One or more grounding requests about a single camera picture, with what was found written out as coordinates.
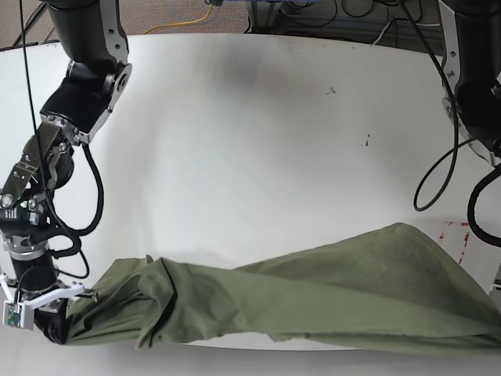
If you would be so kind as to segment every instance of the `green cloth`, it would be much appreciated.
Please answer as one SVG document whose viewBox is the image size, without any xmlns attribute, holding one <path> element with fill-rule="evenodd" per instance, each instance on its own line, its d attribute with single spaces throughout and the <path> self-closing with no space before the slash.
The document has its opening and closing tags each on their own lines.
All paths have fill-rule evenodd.
<svg viewBox="0 0 501 376">
<path fill-rule="evenodd" d="M 501 313 L 433 240 L 397 223 L 234 270 L 121 259 L 69 312 L 69 345 L 273 340 L 404 353 L 501 353 Z"/>
</svg>

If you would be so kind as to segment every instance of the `white tabletop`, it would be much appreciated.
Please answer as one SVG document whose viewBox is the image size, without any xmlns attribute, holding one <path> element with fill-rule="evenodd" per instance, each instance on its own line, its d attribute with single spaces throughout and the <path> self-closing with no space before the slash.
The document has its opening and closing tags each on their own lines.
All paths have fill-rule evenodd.
<svg viewBox="0 0 501 376">
<path fill-rule="evenodd" d="M 466 219 L 469 194 L 490 171 L 461 150 L 443 198 L 414 212 L 418 182 L 452 147 L 442 85 L 424 54 L 258 35 L 129 41 L 132 79 L 91 145 L 106 207 L 97 231 L 83 240 L 88 285 L 118 258 L 149 254 L 233 268 L 393 222 L 416 225 L 437 240 L 445 221 Z M 28 59 L 38 112 L 68 58 L 59 45 L 43 45 L 29 48 Z M 6 179 L 32 133 L 20 49 L 0 54 L 0 82 L 0 179 Z M 96 188 L 81 150 L 74 158 L 74 176 L 57 191 L 56 209 L 69 225 L 84 227 L 95 212 Z M 424 199 L 447 167 L 432 175 Z M 492 184 L 478 204 L 478 220 L 490 230 L 501 224 L 493 207 L 499 188 Z M 487 289 L 501 251 L 475 239 L 468 248 L 463 266 Z M 12 273 L 10 264 L 2 252 L 0 265 Z M 82 271 L 78 257 L 58 265 Z M 260 334 L 197 344 L 336 348 L 275 344 Z"/>
</svg>

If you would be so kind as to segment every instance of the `circuit board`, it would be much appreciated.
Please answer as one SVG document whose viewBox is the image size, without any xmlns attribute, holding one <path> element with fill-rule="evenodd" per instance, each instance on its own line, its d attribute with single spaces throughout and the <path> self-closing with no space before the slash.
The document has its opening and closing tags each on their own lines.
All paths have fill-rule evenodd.
<svg viewBox="0 0 501 376">
<path fill-rule="evenodd" d="M 10 327 L 21 327 L 21 311 L 17 313 L 16 306 L 14 304 L 5 304 L 4 317 L 5 325 Z"/>
</svg>

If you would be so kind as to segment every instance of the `cloth fold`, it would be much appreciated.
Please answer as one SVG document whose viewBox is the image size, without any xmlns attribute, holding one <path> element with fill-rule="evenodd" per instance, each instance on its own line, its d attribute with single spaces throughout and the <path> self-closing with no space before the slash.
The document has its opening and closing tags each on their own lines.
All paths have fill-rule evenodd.
<svg viewBox="0 0 501 376">
<path fill-rule="evenodd" d="M 116 260 L 99 301 L 69 311 L 67 344 L 187 343 L 257 332 L 405 353 L 501 353 L 501 313 L 433 240 L 397 223 L 226 270 Z"/>
</svg>

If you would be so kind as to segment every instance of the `gray carpet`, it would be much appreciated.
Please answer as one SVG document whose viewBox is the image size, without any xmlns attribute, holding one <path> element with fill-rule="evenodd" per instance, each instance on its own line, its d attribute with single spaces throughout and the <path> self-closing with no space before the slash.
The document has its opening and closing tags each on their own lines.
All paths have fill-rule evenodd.
<svg viewBox="0 0 501 376">
<path fill-rule="evenodd" d="M 422 0 L 424 5 L 423 24 L 437 23 L 434 0 Z M 341 8 L 341 0 L 336 0 L 337 16 L 347 17 Z M 408 0 L 408 7 L 414 16 L 418 14 L 417 0 Z M 23 0 L 25 22 L 39 5 L 38 0 Z M 344 0 L 347 11 L 364 13 L 372 4 L 371 0 Z M 121 21 L 128 35 L 142 34 L 158 24 L 169 24 L 202 17 L 207 12 L 204 0 L 120 0 Z M 329 19 L 335 11 L 334 0 L 319 0 L 314 6 L 302 10 L 284 8 L 291 14 L 310 15 Z M 388 9 L 392 16 L 400 17 L 398 7 Z M 366 17 L 367 20 L 386 20 L 387 7 L 377 4 Z M 201 23 L 181 27 L 167 27 L 158 33 L 242 33 L 247 28 L 247 10 L 244 2 L 225 1 L 222 7 L 213 7 L 211 15 Z M 28 42 L 43 42 L 52 30 L 49 12 L 45 12 L 27 33 Z M 18 0 L 0 1 L 0 48 L 9 46 L 20 33 Z M 58 38 L 54 32 L 50 39 Z"/>
</svg>

